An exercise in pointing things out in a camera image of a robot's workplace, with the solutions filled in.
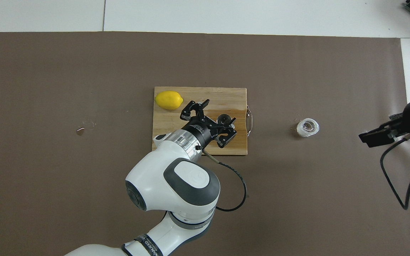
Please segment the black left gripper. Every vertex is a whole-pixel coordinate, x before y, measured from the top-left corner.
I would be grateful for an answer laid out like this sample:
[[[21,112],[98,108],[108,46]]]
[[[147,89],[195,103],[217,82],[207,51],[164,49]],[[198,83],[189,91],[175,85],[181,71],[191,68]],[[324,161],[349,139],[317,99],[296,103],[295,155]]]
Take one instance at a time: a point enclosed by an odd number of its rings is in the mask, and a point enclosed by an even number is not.
[[[191,100],[181,111],[180,119],[188,121],[184,125],[184,130],[195,136],[202,148],[206,148],[215,138],[218,147],[224,148],[237,135],[237,131],[232,125],[229,125],[221,128],[218,132],[218,128],[215,126],[217,122],[204,114],[204,109],[209,102],[210,99],[203,102]]]

